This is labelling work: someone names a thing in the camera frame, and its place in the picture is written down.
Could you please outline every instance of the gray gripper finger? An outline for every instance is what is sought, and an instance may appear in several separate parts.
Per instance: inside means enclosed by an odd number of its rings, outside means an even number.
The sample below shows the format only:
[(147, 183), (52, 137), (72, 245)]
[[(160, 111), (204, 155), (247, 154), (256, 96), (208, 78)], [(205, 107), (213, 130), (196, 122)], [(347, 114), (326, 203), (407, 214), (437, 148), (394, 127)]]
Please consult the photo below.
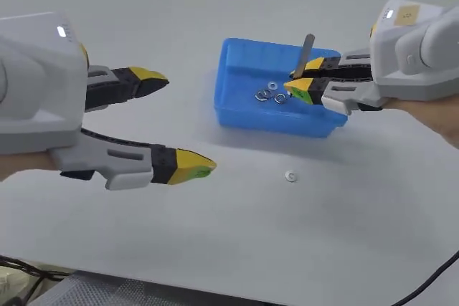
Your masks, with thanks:
[(80, 133), (76, 145), (54, 148), (50, 153), (63, 172), (97, 171), (107, 179), (105, 187), (109, 190), (142, 188), (153, 179), (148, 147), (122, 145)]
[(374, 81), (329, 82), (322, 96), (322, 104), (329, 110), (350, 115), (359, 109), (359, 103), (380, 107), (386, 102), (381, 97)]

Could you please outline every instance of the metal washer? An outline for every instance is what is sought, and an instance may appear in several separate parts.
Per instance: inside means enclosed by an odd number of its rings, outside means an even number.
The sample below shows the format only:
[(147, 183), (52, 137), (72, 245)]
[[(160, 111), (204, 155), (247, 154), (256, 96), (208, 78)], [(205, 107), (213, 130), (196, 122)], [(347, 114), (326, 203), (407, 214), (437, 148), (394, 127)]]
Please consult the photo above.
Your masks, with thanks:
[(268, 89), (277, 90), (278, 89), (278, 84), (276, 82), (269, 82), (268, 83)]
[(287, 100), (287, 97), (283, 93), (278, 93), (275, 97), (274, 100), (277, 104), (284, 104), (285, 101)]
[(262, 90), (258, 91), (257, 93), (255, 93), (255, 98), (257, 100), (259, 100), (260, 102), (265, 102), (266, 100), (268, 100), (264, 95), (263, 95), (263, 92)]

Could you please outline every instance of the yellow label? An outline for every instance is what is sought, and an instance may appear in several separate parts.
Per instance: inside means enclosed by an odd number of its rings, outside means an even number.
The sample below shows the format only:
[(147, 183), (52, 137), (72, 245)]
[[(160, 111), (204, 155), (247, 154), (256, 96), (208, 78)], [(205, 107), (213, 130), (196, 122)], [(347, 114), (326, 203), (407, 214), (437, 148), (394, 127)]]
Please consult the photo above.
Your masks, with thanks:
[(399, 27), (416, 24), (417, 18), (419, 16), (419, 10), (419, 5), (401, 6), (397, 13), (397, 18), (395, 19), (394, 24)]

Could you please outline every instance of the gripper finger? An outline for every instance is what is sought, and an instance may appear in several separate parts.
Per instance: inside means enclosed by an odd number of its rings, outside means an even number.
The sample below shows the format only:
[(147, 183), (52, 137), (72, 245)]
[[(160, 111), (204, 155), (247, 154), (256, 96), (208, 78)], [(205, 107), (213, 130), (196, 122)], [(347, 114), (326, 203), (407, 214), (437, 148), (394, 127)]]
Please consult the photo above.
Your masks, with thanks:
[(111, 138), (82, 129), (78, 144), (51, 152), (61, 176), (89, 181), (97, 171), (106, 188), (174, 185), (208, 176), (217, 165), (189, 150)]
[(69, 171), (77, 171), (85, 176), (83, 179), (90, 179), (97, 171), (107, 179), (105, 187), (109, 190), (142, 188), (153, 179), (148, 147), (101, 140), (96, 133), (87, 130), (82, 130), (74, 146), (55, 148), (50, 153), (63, 176)]
[(169, 83), (161, 73), (142, 67), (111, 70), (106, 66), (90, 65), (87, 75), (86, 112), (145, 97)]

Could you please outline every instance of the white tabletop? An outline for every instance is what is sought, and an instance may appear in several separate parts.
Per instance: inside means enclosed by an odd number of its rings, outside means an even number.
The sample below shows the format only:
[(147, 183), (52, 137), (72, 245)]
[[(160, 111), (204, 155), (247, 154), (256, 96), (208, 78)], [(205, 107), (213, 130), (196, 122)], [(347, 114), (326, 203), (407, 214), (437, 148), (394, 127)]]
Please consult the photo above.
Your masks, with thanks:
[[(454, 5), (459, 0), (417, 0)], [(14, 176), (0, 252), (91, 272), (289, 305), (386, 306), (459, 249), (459, 154), (403, 113), (352, 115), (327, 140), (222, 129), (214, 75), (226, 37), (345, 51), (386, 0), (0, 0), (0, 15), (64, 11), (90, 53), (171, 84), (85, 116), (129, 140), (218, 163), (180, 186), (109, 192), (102, 178)], [(298, 172), (298, 182), (284, 179)], [(453, 267), (416, 306), (457, 305)]]

